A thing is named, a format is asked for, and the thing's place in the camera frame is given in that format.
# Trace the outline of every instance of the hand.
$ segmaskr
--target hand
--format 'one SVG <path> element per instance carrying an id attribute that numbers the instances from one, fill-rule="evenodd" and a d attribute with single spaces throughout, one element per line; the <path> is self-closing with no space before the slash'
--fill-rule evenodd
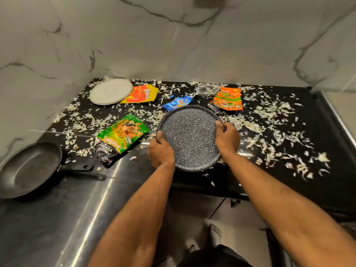
<path id="1" fill-rule="evenodd" d="M 220 121 L 215 122 L 216 126 L 216 147 L 222 158 L 229 153 L 237 153 L 240 144 L 240 134 L 232 123 L 225 123 L 226 131 L 224 132 L 223 124 Z"/>
<path id="2" fill-rule="evenodd" d="M 149 143 L 149 159 L 152 166 L 158 168 L 162 164 L 175 167 L 174 151 L 164 138 L 162 131 L 158 131 L 157 139 Z"/>

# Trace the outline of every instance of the snack wrapper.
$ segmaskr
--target snack wrapper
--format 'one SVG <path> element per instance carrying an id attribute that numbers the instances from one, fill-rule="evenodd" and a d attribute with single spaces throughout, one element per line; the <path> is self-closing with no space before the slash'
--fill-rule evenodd
<path id="1" fill-rule="evenodd" d="M 150 84 L 134 86 L 132 88 L 131 94 L 129 94 L 128 97 L 124 100 L 120 101 L 120 104 L 154 101 L 156 99 L 157 93 L 158 88 L 153 87 Z"/>
<path id="2" fill-rule="evenodd" d="M 149 129 L 139 118 L 127 114 L 96 136 L 94 153 L 99 161 L 108 168 L 116 162 L 120 154 L 147 132 Z"/>
<path id="3" fill-rule="evenodd" d="M 214 105 L 224 110 L 243 110 L 241 90 L 238 88 L 220 87 L 220 92 L 214 97 Z"/>
<path id="4" fill-rule="evenodd" d="M 191 98 L 190 96 L 186 95 L 183 98 L 175 98 L 172 102 L 164 104 L 163 107 L 167 111 L 171 111 L 171 110 L 175 110 L 176 108 L 188 105 L 192 100 L 193 100 L 193 98 Z"/>

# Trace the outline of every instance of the dark clothing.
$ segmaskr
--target dark clothing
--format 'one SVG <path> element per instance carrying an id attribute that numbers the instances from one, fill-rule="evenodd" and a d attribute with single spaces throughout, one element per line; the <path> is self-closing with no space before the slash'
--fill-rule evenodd
<path id="1" fill-rule="evenodd" d="M 252 267 L 242 256 L 231 248 L 218 245 L 215 248 L 190 253 L 178 267 Z"/>

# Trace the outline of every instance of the white marble wall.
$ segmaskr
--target white marble wall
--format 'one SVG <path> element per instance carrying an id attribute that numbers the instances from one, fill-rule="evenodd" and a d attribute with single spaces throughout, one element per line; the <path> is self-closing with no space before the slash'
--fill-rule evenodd
<path id="1" fill-rule="evenodd" d="M 356 91 L 356 0 L 0 0 L 0 162 L 93 77 Z"/>

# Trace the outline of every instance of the orange snack packet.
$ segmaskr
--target orange snack packet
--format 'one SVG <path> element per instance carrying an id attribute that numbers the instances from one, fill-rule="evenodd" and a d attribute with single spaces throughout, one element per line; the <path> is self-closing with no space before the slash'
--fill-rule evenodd
<path id="1" fill-rule="evenodd" d="M 131 94 L 127 98 L 120 101 L 120 104 L 124 103 L 143 103 L 150 102 L 156 99 L 158 93 L 158 88 L 153 87 L 150 84 L 145 84 L 141 86 L 134 86 L 132 88 Z"/>
<path id="2" fill-rule="evenodd" d="M 243 110 L 241 90 L 221 86 L 220 92 L 214 97 L 214 105 L 224 110 Z"/>

